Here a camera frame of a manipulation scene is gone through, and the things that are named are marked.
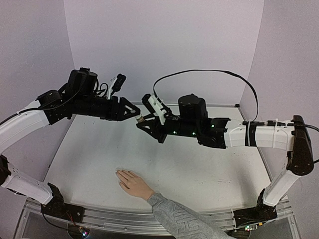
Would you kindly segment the green nail polish bottle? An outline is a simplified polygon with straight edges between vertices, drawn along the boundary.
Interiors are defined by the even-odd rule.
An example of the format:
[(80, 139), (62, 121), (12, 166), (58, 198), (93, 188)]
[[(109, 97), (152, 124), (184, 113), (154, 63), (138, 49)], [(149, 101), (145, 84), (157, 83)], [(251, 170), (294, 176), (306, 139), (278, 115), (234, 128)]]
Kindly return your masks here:
[(144, 121), (145, 121), (145, 119), (144, 119), (143, 116), (142, 116), (140, 119), (137, 120), (138, 123), (142, 123), (142, 122), (144, 122)]

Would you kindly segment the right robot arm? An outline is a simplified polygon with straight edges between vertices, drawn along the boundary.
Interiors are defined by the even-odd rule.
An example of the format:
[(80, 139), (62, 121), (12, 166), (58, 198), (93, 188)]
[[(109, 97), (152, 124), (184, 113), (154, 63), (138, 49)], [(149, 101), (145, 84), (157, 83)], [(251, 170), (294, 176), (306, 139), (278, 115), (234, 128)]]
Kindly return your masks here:
[(209, 118), (205, 100), (194, 94), (179, 98), (178, 115), (174, 115), (155, 95), (144, 95), (142, 102), (150, 113), (136, 116), (137, 127), (159, 143), (164, 143), (168, 135), (177, 135), (194, 137), (198, 144), (210, 148), (258, 147), (285, 150), (287, 163), (270, 185), (263, 189), (257, 208), (275, 207), (300, 177), (310, 174), (314, 169), (309, 126), (301, 116), (286, 121)]

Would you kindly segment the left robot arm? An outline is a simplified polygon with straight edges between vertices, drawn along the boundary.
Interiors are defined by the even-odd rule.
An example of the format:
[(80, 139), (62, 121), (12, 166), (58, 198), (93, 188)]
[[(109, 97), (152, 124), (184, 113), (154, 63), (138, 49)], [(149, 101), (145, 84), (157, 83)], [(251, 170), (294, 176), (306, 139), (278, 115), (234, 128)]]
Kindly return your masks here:
[[(59, 90), (50, 90), (38, 96), (23, 110), (0, 123), (0, 151), (28, 136), (74, 115), (97, 117), (108, 121), (124, 121), (140, 115), (141, 111), (126, 98), (118, 98), (118, 92), (126, 76), (116, 76), (105, 96), (99, 96), (98, 75), (88, 68), (72, 70), (69, 80)], [(44, 184), (20, 172), (9, 164), (4, 155), (0, 156), (0, 185), (15, 193), (32, 198), (47, 208), (54, 216), (61, 218), (67, 213), (67, 206), (58, 188)]]

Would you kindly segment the grey sleeved forearm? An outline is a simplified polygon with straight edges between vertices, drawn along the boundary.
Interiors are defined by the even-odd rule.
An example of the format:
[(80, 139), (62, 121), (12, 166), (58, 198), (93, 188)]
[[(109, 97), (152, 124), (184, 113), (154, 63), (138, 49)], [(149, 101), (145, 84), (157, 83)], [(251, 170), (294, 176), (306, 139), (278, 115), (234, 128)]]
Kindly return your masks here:
[(190, 208), (165, 198), (152, 195), (147, 202), (156, 220), (176, 239), (230, 239), (225, 231)]

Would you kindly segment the person's hand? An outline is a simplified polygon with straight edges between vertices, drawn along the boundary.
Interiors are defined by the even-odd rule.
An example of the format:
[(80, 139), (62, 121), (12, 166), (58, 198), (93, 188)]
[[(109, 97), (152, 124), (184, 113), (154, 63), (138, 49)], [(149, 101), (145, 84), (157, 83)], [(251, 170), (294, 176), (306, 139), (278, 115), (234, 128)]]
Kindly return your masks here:
[(155, 194), (155, 191), (151, 189), (141, 177), (137, 176), (131, 171), (117, 170), (116, 175), (120, 180), (120, 187), (127, 194), (133, 197), (141, 198), (147, 201)]

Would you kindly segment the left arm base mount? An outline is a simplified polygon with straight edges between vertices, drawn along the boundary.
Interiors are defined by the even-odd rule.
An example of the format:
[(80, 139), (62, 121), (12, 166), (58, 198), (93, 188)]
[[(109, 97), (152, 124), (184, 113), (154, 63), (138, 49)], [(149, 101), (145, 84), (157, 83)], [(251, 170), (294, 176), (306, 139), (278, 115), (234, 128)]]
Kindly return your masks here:
[(41, 205), (41, 212), (59, 219), (81, 223), (84, 217), (84, 207), (64, 202), (62, 196), (53, 196), (45, 205)]

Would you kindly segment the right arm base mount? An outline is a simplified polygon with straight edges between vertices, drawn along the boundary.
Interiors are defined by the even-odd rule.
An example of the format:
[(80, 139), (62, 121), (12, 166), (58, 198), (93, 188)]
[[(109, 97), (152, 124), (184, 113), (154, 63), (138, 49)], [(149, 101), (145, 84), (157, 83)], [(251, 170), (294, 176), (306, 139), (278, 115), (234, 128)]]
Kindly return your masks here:
[(236, 229), (265, 223), (276, 219), (277, 216), (276, 207), (268, 206), (264, 203), (258, 203), (254, 207), (234, 211)]

